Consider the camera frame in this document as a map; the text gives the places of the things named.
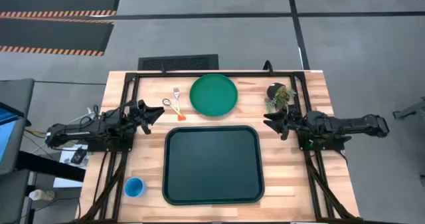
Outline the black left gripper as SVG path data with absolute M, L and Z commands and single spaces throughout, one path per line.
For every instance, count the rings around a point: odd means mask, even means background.
M 153 125 L 165 112 L 164 107 L 148 107 L 143 100 L 129 102 L 129 122 L 136 128 L 141 127 L 145 134 L 150 134 L 149 125 Z

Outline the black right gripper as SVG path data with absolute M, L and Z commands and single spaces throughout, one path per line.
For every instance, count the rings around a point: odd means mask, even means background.
M 301 112 L 295 105 L 289 105 L 282 112 L 265 114 L 263 123 L 269 126 L 276 133 L 281 134 L 281 140 L 287 140 L 290 130 L 297 130 L 301 126 Z

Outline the metal spoon orange handle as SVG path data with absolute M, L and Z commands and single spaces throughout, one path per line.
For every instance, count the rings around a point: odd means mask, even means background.
M 174 105 L 172 105 L 170 99 L 164 98 L 162 100 L 162 103 L 164 105 L 170 107 L 174 112 L 176 112 L 178 121 L 184 121 L 184 120 L 186 120 L 186 117 L 176 107 L 174 107 Z

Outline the metal fork orange handle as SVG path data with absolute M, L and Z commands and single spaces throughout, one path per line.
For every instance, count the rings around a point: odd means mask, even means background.
M 179 103 L 179 96 L 180 96 L 180 92 L 179 92 L 179 89 L 178 89 L 177 87 L 175 87 L 175 88 L 173 89 L 173 94 L 174 94 L 174 97 L 175 97 L 175 99 L 176 99 L 176 103 L 177 103 L 177 110 L 179 111 L 179 114 L 178 114 L 178 121 L 183 121 L 183 120 L 185 119 L 185 117 L 184 117 L 184 115 L 182 115 L 182 113 L 181 113 L 180 103 Z

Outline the green plastic plate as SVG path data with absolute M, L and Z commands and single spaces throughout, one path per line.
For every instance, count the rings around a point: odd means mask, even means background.
M 227 115 L 238 102 L 236 85 L 222 74 L 206 74 L 196 79 L 189 92 L 193 108 L 209 117 Z

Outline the blue plastic cup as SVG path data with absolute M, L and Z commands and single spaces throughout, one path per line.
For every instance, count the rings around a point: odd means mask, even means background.
M 130 177 L 124 185 L 124 193 L 127 197 L 142 197 L 146 189 L 147 185 L 139 177 Z

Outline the dark green plastic tray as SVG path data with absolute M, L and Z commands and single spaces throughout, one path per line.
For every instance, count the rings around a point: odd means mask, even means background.
M 162 193 L 167 203 L 256 203 L 264 192 L 260 140 L 252 127 L 180 127 L 166 135 Z

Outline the artificial plant in black pot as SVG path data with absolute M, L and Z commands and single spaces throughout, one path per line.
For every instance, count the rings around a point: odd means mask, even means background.
M 265 98 L 268 113 L 273 111 L 287 110 L 290 100 L 295 96 L 296 91 L 286 85 L 275 82 L 269 85 Z

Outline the black floor vent grate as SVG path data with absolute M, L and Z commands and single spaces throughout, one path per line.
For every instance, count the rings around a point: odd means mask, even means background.
M 138 70 L 218 70 L 218 55 L 181 55 L 139 58 Z

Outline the black handheld device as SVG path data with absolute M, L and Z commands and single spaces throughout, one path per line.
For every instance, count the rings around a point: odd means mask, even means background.
M 83 162 L 84 158 L 86 157 L 87 153 L 88 153 L 87 150 L 85 150 L 82 147 L 79 147 L 75 151 L 73 157 L 71 158 L 70 163 L 72 163 L 72 164 L 81 164 Z

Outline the white paper sheet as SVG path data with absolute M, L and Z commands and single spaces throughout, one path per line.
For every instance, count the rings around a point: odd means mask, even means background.
M 61 152 L 59 162 L 68 164 L 74 167 L 78 167 L 80 169 L 86 169 L 88 165 L 88 160 L 89 160 L 88 154 L 86 154 L 86 156 L 84 157 L 84 159 L 81 161 L 80 164 L 74 164 L 71 162 L 71 159 L 75 154 L 75 151 L 79 148 L 86 150 L 87 145 L 74 144 L 71 148 L 65 148 L 65 150 Z M 63 179 L 60 177 L 56 177 L 54 179 L 53 188 L 74 188 L 74 187 L 82 187 L 82 185 L 83 185 L 82 181 L 73 181 L 70 179 Z

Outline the black desk beam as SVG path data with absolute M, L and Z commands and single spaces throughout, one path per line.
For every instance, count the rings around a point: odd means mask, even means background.
M 20 151 L 15 165 L 16 169 L 27 169 L 37 173 L 44 173 L 70 179 L 73 181 L 84 181 L 85 169 L 74 167 L 68 164 L 60 163 L 44 157 L 36 156 L 27 152 Z

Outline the clear plastic bottle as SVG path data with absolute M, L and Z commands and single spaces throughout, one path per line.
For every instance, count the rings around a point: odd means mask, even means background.
M 29 198 L 33 201 L 52 201 L 55 198 L 55 192 L 36 189 L 29 193 Z

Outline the monitor with blue screen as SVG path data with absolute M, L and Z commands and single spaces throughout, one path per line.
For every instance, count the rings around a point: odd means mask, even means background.
M 16 108 L 23 114 L 19 116 L 0 102 L 0 114 L 8 112 L 13 117 L 11 122 L 0 122 L 0 175 L 11 173 L 15 169 L 23 132 L 27 124 L 29 106 L 30 102 L 12 105 L 12 108 Z

